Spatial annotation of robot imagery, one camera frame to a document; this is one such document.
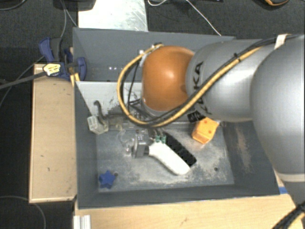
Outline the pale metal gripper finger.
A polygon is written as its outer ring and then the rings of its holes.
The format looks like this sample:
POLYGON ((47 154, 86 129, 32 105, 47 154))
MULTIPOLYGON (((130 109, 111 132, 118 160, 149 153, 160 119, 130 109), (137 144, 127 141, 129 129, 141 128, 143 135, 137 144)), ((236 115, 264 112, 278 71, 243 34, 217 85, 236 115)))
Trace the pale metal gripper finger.
POLYGON ((126 153, 133 158, 140 158, 149 155, 149 147, 146 143, 129 145, 126 149, 126 153))
POLYGON ((122 130, 118 133, 118 140, 121 144, 134 144, 136 141, 143 141, 144 134, 135 131, 122 130))

